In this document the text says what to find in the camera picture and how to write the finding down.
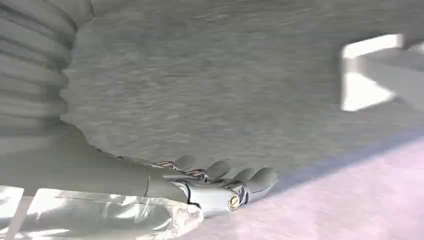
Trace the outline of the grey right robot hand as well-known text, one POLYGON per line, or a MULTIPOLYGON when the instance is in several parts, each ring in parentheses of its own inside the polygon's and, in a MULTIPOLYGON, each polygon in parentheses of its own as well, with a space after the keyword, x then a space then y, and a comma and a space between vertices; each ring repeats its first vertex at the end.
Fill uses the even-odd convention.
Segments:
POLYGON ((158 163, 113 156, 69 125, 0 129, 0 183, 22 188, 28 196, 50 189, 164 198, 197 206, 213 216, 263 198, 279 179, 270 167, 245 169, 225 178, 230 170, 225 161, 192 170, 193 161, 190 156, 158 163))

